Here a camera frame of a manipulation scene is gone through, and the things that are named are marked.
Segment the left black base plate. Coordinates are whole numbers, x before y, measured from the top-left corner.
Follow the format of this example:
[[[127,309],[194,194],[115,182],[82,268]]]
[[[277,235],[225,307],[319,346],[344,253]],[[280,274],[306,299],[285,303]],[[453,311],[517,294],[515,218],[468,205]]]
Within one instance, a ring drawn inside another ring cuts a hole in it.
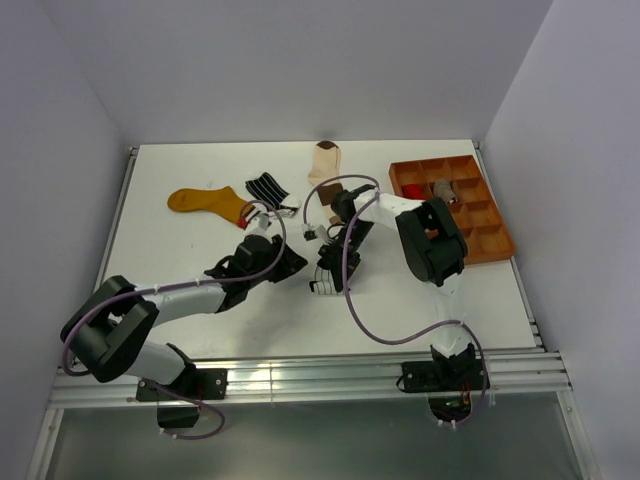
[[[147,379],[142,379],[137,387],[136,400],[157,402],[175,400],[175,395],[197,400],[222,400],[226,396],[228,370],[223,368],[195,368],[181,373],[176,380],[163,388],[172,393],[158,390]]]

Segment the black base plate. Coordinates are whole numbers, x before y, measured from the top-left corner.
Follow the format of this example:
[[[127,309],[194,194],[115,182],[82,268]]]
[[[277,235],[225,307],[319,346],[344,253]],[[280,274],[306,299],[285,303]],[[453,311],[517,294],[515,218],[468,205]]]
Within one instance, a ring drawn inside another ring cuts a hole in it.
[[[226,396],[228,370],[223,368],[195,368],[181,373],[176,380],[163,388],[172,393],[158,390],[147,379],[142,379],[137,387],[136,400],[157,402],[175,400],[175,395],[197,400],[222,400]]]
[[[403,362],[400,383],[406,393],[481,392],[491,387],[480,358]]]

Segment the red rolled sock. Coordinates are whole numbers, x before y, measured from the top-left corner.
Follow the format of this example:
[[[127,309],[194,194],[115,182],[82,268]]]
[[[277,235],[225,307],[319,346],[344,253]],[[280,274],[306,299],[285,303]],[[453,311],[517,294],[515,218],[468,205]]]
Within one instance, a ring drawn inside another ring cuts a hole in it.
[[[402,187],[403,196],[411,200],[424,201],[426,196],[419,184],[407,184]]]

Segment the cream brown sock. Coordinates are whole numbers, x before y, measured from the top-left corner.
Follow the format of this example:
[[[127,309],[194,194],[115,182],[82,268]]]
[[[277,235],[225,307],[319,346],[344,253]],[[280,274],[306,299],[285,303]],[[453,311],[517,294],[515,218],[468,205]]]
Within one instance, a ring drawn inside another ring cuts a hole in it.
[[[335,180],[340,174],[340,166],[341,149],[337,144],[323,140],[314,146],[308,181],[314,187],[320,185],[316,194],[331,225],[341,222],[340,216],[332,209],[336,195],[344,190],[342,183]]]

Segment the grey rolled sock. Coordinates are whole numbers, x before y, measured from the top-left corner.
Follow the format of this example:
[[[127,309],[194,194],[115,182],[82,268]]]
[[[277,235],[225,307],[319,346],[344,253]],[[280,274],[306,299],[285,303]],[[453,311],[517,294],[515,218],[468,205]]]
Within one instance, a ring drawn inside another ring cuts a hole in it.
[[[446,178],[440,178],[434,182],[433,195],[440,198],[446,204],[454,204],[458,202],[458,196],[453,189],[453,183]]]

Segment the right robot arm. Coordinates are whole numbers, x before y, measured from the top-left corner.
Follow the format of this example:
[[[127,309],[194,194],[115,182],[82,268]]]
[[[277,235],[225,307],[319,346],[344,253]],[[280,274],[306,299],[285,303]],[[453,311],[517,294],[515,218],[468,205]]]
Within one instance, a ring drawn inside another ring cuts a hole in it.
[[[361,263],[359,248],[376,225],[399,235],[406,264],[413,276],[436,288],[449,302],[456,293],[468,247],[443,200],[411,200],[382,194],[371,184],[338,191],[331,203],[340,230],[325,237],[320,247],[311,290],[342,294],[356,324],[377,343],[398,346],[428,334],[432,359],[427,375],[443,389],[457,388],[467,377],[483,371],[481,347],[470,328],[460,319],[440,320],[424,330],[399,340],[386,340],[368,330],[355,312],[349,281]]]

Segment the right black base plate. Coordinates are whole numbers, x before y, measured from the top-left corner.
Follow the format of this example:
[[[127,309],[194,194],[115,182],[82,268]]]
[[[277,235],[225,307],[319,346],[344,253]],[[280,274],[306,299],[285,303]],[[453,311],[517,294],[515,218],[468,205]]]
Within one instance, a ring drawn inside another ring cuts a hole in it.
[[[403,362],[400,383],[406,393],[481,392],[491,387],[480,358]]]

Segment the wooden compartment tray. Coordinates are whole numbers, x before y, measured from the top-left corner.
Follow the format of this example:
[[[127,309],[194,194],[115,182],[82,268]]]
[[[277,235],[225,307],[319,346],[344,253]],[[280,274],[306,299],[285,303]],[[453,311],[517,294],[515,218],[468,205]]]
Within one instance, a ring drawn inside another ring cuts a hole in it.
[[[394,162],[389,167],[389,177],[396,195],[404,197],[404,185],[419,184],[425,200],[436,198],[432,191],[436,180],[452,181],[458,202],[447,206],[466,241],[468,264],[508,260],[516,253],[506,223],[473,156]]]

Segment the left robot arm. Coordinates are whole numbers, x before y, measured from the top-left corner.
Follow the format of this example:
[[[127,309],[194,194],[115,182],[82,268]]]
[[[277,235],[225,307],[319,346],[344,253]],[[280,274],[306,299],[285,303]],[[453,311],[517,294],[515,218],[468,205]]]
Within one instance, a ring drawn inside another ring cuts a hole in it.
[[[141,289],[121,275],[108,278],[64,325],[60,339],[97,381],[122,375],[155,380],[172,399],[195,386],[190,359],[174,346],[148,340],[161,324],[197,314],[226,312],[263,282],[279,283],[308,261],[284,238],[250,234],[235,252],[191,281]]]

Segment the mustard yellow sock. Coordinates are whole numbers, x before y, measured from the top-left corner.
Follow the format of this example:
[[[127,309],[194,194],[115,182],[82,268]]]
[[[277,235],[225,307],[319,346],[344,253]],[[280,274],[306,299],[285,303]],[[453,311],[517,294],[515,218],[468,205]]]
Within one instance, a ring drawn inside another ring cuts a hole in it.
[[[231,224],[245,229],[255,207],[238,196],[230,186],[214,190],[183,188],[167,199],[170,210],[178,213],[206,211],[218,215]]]

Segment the aluminium frame rail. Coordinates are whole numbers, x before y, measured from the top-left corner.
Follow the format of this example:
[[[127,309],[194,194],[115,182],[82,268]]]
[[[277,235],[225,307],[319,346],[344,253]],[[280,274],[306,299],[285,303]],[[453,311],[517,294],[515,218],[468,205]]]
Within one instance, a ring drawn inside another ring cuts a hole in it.
[[[227,388],[219,403],[285,403],[382,400],[402,396],[395,386],[401,364],[427,354],[376,354],[271,360],[200,361],[203,369],[225,369]],[[490,392],[566,392],[572,389],[561,355],[542,350],[489,353]],[[131,376],[101,384],[93,378],[56,373],[51,409],[141,407],[138,381]]]

